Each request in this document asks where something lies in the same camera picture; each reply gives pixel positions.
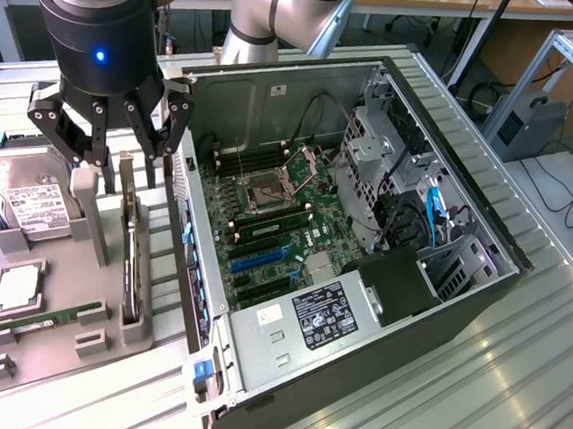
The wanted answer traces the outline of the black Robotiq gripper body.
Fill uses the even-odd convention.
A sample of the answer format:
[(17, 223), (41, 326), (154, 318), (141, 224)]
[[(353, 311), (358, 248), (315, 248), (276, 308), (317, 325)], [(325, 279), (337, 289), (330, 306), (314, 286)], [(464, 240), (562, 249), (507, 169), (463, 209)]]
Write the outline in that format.
[(65, 100), (127, 97), (154, 108), (164, 92), (157, 64), (155, 0), (126, 0), (107, 8), (39, 0), (61, 73)]

